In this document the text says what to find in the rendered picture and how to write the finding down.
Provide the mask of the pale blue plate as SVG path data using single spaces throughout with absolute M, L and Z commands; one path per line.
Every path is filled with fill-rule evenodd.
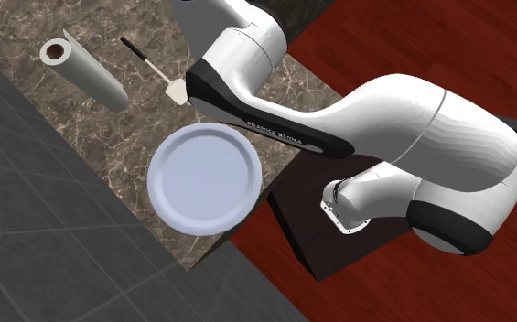
M 251 142 L 218 123 L 185 126 L 153 154 L 146 184 L 157 216 L 170 228 L 211 236 L 241 223 L 257 203 L 262 166 Z

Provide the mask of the dark robot stand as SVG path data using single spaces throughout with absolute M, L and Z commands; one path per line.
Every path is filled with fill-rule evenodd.
M 409 231 L 402 218 L 371 220 L 343 234 L 320 207 L 332 180 L 358 175 L 379 162 L 370 156 L 326 158 L 299 152 L 276 178 L 267 201 L 296 258 L 320 282 Z

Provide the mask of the white paper towel roll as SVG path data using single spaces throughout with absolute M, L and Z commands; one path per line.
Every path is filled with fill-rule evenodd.
M 129 98 L 123 85 L 66 30 L 64 38 L 47 41 L 40 60 L 107 109 L 120 112 Z

